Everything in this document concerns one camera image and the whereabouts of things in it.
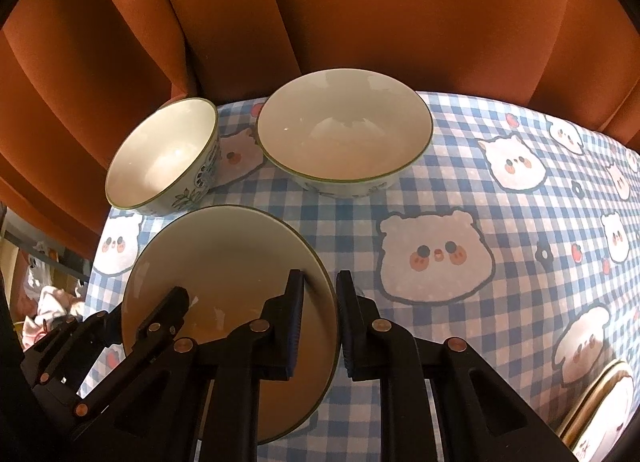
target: bowl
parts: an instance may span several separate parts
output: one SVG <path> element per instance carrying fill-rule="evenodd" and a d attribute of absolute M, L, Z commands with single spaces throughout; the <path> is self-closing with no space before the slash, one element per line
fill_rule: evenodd
<path fill-rule="evenodd" d="M 122 143 L 107 171 L 107 200 L 143 215 L 191 209 L 212 187 L 219 159 L 216 106 L 196 97 L 173 102 Z"/>
<path fill-rule="evenodd" d="M 389 187 L 431 142 L 433 119 L 399 80 L 367 70 L 321 70 L 267 100 L 257 140 L 303 188 L 361 197 Z"/>
<path fill-rule="evenodd" d="M 261 381 L 258 441 L 294 430 L 318 407 L 338 360 L 337 300 L 326 270 L 286 223 L 257 209 L 211 206 L 187 213 L 158 233 L 135 262 L 122 303 L 128 355 L 136 329 L 174 286 L 190 295 L 178 337 L 205 343 L 260 316 L 284 292 L 289 270 L 305 273 L 298 362 L 289 381 Z"/>

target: large bowl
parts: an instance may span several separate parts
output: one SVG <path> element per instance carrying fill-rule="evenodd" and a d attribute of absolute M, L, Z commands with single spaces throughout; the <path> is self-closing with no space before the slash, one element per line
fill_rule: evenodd
<path fill-rule="evenodd" d="M 376 72 L 337 68 L 288 82 L 257 122 L 264 154 L 303 188 L 360 197 L 394 184 L 431 142 L 414 90 Z"/>
<path fill-rule="evenodd" d="M 289 270 L 305 273 L 298 362 L 289 381 L 262 381 L 258 441 L 302 424 L 320 404 L 338 359 L 337 302 L 331 280 L 305 240 L 286 223 L 250 207 L 212 206 L 181 216 L 145 247 L 122 303 L 126 354 L 136 329 L 174 286 L 191 307 L 176 337 L 205 343 L 259 317 L 284 292 Z"/>
<path fill-rule="evenodd" d="M 143 215 L 191 209 L 212 186 L 219 157 L 216 106 L 197 97 L 168 104 L 116 152 L 105 182 L 107 200 Z"/>

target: screw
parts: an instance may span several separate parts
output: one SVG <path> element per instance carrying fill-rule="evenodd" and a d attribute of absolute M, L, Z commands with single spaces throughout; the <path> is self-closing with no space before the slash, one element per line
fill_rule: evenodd
<path fill-rule="evenodd" d="M 182 339 L 178 339 L 174 343 L 174 350 L 179 354 L 187 353 L 192 348 L 193 348 L 193 341 L 191 341 L 188 337 L 183 337 Z"/>
<path fill-rule="evenodd" d="M 89 413 L 89 408 L 88 406 L 84 403 L 81 402 L 80 404 L 78 404 L 76 406 L 76 409 L 74 410 L 74 412 L 76 413 L 76 415 L 78 415 L 79 417 L 83 417 L 84 415 L 86 415 L 87 413 Z"/>
<path fill-rule="evenodd" d="M 450 337 L 447 339 L 447 346 L 454 352 L 464 352 L 466 350 L 466 341 L 460 337 Z"/>
<path fill-rule="evenodd" d="M 249 324 L 249 328 L 254 332 L 266 332 L 270 326 L 271 324 L 266 319 L 255 319 Z"/>
<path fill-rule="evenodd" d="M 371 322 L 371 327 L 376 332 L 388 332 L 391 330 L 391 321 L 387 321 L 386 319 L 374 319 Z"/>

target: curtain fold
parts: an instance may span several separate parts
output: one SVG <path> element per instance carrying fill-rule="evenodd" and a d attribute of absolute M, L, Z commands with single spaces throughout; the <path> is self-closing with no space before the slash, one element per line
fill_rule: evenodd
<path fill-rule="evenodd" d="M 0 199 L 93 257 L 106 168 L 147 115 L 337 66 L 640 149 L 640 37 L 617 0 L 20 0 L 0 34 Z"/>

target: table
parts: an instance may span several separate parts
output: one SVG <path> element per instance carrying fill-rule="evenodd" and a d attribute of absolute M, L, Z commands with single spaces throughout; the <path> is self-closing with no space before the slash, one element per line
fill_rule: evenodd
<path fill-rule="evenodd" d="M 420 96 L 434 116 L 432 144 L 398 185 L 355 200 L 303 191 L 256 155 L 251 128 L 265 99 L 222 106 L 223 159 L 236 156 L 237 162 L 240 153 L 247 164 L 223 172 L 226 183 L 212 189 L 201 205 L 242 204 L 283 219 L 315 248 L 332 277 L 351 270 L 357 290 L 376 301 L 383 317 L 433 341 L 465 337 L 550 423 L 562 418 L 614 357 L 626 358 L 638 380 L 640 180 L 635 152 L 604 135 L 512 104 L 441 93 Z M 501 153 L 511 164 L 497 163 Z M 122 217 L 130 215 L 112 209 L 103 239 L 116 219 L 124 222 Z M 177 217 L 129 220 L 138 252 Z M 412 239 L 415 222 L 424 222 L 433 231 L 426 234 L 435 235 L 442 217 L 452 219 L 458 245 L 465 246 L 464 254 L 461 249 L 446 253 L 460 253 L 457 261 L 466 260 L 472 268 L 459 276 L 463 281 L 451 293 L 420 287 L 403 291 L 396 283 L 400 264 L 409 268 L 418 259 L 411 251 L 399 251 L 402 245 L 394 237 L 404 233 L 407 222 Z M 622 231 L 620 236 L 632 244 L 624 258 L 621 242 L 611 241 L 612 230 Z M 424 255 L 425 249 L 413 250 Z M 431 250 L 436 262 L 438 254 L 444 257 L 442 250 Z M 406 258 L 394 263 L 403 254 Z M 94 268 L 86 314 L 113 309 L 122 300 L 128 275 L 129 270 L 105 275 Z M 602 317 L 606 322 L 600 323 Z M 587 323 L 594 332 L 583 357 L 572 364 L 576 323 Z M 120 347 L 103 352 L 81 393 L 123 358 Z M 261 446 L 258 459 L 378 460 L 379 402 L 377 384 L 351 382 L 340 359 L 318 410 L 298 430 Z M 638 392 L 632 412 L 637 406 Z"/>

